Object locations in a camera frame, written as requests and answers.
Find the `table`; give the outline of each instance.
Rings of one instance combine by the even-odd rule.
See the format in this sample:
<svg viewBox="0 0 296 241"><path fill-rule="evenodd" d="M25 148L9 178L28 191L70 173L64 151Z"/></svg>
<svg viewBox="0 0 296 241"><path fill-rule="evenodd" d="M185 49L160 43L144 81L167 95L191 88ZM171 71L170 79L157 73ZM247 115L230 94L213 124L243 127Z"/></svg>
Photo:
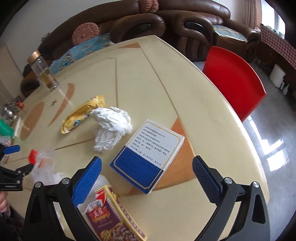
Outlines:
<svg viewBox="0 0 296 241"><path fill-rule="evenodd" d="M103 161L102 174L153 241L194 240L216 208L192 172L195 155L236 183L249 185L258 181L269 202L260 159L232 107L199 69L156 36L124 41L97 51L56 77L60 81L58 89L48 93L41 86L24 101L27 111L23 116L29 118L33 111L30 117L33 125L15 141L21 151L12 154L4 167L15 169L26 164L32 148L50 147L55 149L55 170L71 177L97 155ZM62 120L78 105L99 94L104 95L107 107L127 111L133 125L133 132L105 153L93 150L97 124L91 118L68 134L60 133ZM65 96L70 99L68 104L63 101ZM59 114L51 123L56 113ZM146 118L186 137L180 152L149 195L140 194L109 167ZM24 178L23 192L9 194L9 202L22 216L32 187L29 175ZM221 238L229 234L238 208L236 203Z"/></svg>

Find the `human hand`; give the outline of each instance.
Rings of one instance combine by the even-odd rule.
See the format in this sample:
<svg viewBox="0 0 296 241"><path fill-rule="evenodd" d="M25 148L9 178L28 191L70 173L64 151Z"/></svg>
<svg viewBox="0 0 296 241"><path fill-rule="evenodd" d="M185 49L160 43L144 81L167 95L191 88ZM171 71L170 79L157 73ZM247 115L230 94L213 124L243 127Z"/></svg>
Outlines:
<svg viewBox="0 0 296 241"><path fill-rule="evenodd" d="M6 199L8 193L5 191L0 192L0 212L5 213L9 207L8 201Z"/></svg>

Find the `blue and white box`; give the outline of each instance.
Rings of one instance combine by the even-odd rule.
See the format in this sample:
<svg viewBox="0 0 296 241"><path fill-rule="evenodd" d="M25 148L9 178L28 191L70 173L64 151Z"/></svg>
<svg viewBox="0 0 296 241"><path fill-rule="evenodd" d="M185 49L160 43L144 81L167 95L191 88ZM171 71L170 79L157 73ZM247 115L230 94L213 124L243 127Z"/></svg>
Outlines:
<svg viewBox="0 0 296 241"><path fill-rule="evenodd" d="M146 119L110 166L149 194L184 142L184 136Z"/></svg>

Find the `brown leather sofa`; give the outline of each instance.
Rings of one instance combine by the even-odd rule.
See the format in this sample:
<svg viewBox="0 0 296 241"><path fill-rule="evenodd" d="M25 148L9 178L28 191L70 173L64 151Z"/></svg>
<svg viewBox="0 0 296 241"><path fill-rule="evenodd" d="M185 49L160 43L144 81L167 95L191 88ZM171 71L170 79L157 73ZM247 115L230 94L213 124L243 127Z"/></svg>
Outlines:
<svg viewBox="0 0 296 241"><path fill-rule="evenodd" d="M74 46L71 40L73 31L87 22L96 23L101 35L110 33L110 39L114 43L146 35L161 37L165 32L164 20L152 13L140 14L137 1L115 1L94 6L69 18L51 32L38 50L49 63L60 58ZM39 83L28 65L23 76L21 91L28 97Z"/></svg>
<svg viewBox="0 0 296 241"><path fill-rule="evenodd" d="M211 0L158 0L159 10L167 30L163 39L190 60L205 59L211 46L228 49L248 62L256 56L259 33L250 27L230 20L227 7ZM248 43L222 38L214 33L213 25L222 25L243 34Z"/></svg>

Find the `white bucket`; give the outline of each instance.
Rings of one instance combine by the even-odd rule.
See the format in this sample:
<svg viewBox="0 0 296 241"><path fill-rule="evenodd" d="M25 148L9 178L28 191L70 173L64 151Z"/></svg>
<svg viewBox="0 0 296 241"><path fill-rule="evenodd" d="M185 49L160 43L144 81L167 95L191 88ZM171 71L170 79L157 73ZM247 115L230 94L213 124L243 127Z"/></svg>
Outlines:
<svg viewBox="0 0 296 241"><path fill-rule="evenodd" d="M286 73L280 68L280 66L275 64L274 69L272 70L272 72L269 76L269 79L277 88L280 88L285 75L286 75Z"/></svg>

